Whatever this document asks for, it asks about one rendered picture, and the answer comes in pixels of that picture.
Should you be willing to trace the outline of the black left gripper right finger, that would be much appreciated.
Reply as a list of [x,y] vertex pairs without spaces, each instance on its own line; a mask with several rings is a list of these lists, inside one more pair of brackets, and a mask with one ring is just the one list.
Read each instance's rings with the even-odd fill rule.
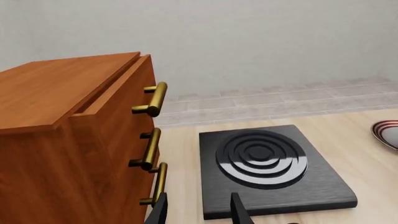
[[231,194],[230,207],[233,224],[252,224],[252,219],[236,192]]

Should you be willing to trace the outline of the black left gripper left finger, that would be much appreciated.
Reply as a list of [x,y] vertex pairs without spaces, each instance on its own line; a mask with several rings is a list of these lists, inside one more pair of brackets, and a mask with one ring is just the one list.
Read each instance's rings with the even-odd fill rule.
[[167,193],[161,193],[144,224],[165,224],[167,219]]

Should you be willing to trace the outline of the flat black stove plate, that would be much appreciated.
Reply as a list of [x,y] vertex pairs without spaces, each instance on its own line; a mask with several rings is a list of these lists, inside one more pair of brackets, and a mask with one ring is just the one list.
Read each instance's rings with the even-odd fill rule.
[[199,134],[203,218],[353,208],[353,190],[293,124]]

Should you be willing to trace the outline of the plate with red rings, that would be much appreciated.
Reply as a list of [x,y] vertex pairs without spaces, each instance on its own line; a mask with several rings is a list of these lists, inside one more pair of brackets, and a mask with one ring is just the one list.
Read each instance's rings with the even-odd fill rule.
[[398,120],[378,121],[371,126],[371,133],[380,143],[398,151]]

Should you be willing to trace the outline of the wooden cabinet drawer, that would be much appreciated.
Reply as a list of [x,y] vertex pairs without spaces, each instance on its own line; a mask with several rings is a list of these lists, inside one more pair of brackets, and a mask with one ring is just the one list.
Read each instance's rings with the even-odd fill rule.
[[133,106],[148,104],[150,95],[144,93],[144,88],[152,85],[152,59],[145,55],[72,115],[70,122],[79,148],[96,151],[93,147],[100,136],[108,139],[106,136],[124,128],[145,132],[145,128],[153,127],[149,117],[131,112]]
[[[124,171],[128,168],[130,160],[142,159],[148,143],[148,139],[140,139],[142,133],[149,133],[154,128],[145,128],[141,132],[137,128],[124,128],[115,131],[111,135],[100,136],[93,149],[98,153],[99,159],[96,162],[96,171],[101,181],[101,190],[121,191],[120,182]],[[156,154],[153,168],[157,165],[159,148]]]
[[143,224],[147,205],[140,205],[140,199],[150,198],[155,174],[140,167],[128,167],[120,182],[118,224]]

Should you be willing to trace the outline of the wooden cabinet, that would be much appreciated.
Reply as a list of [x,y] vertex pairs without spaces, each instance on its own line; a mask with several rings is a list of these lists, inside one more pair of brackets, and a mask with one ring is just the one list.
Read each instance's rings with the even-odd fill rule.
[[0,72],[0,224],[118,224],[121,191],[101,190],[96,151],[70,118],[143,57],[33,61]]

